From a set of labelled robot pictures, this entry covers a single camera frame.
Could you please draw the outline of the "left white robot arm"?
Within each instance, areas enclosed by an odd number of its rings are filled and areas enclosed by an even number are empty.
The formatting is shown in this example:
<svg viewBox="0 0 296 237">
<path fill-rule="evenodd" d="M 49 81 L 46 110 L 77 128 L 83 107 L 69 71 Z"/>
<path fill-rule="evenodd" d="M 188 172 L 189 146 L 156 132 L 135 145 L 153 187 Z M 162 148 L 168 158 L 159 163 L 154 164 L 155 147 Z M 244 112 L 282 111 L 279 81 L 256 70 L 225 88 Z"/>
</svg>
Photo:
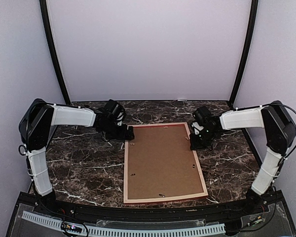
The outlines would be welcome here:
<svg viewBox="0 0 296 237">
<path fill-rule="evenodd" d="M 51 127 L 92 127 L 102 134 L 105 141 L 131 141 L 135 138 L 134 128 L 124 124 L 125 117 L 126 110 L 114 100 L 109 100 L 98 109 L 52 104 L 39 98 L 33 101 L 19 123 L 22 141 L 19 154 L 27 158 L 29 175 L 35 191 L 44 197 L 40 206 L 47 214 L 56 215 L 60 211 L 59 203 L 47 196 L 53 192 L 46 163 L 46 148 Z"/>
</svg>

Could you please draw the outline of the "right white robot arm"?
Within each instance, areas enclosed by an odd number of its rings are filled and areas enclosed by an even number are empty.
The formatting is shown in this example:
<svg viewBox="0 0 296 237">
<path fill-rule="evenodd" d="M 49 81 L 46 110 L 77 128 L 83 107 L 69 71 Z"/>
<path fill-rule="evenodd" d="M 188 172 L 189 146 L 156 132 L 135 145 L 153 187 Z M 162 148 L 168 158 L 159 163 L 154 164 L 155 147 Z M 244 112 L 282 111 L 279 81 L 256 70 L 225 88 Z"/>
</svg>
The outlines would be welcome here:
<svg viewBox="0 0 296 237">
<path fill-rule="evenodd" d="M 257 177 L 249 188 L 248 199 L 242 202 L 242 210 L 253 214 L 261 206 L 264 195 L 279 176 L 284 161 L 296 149 L 296 123 L 290 113 L 296 111 L 281 101 L 269 104 L 236 108 L 214 115 L 205 107 L 193 112 L 190 149 L 211 149 L 213 141 L 222 133 L 233 129 L 263 128 L 266 135 L 266 155 Z"/>
</svg>

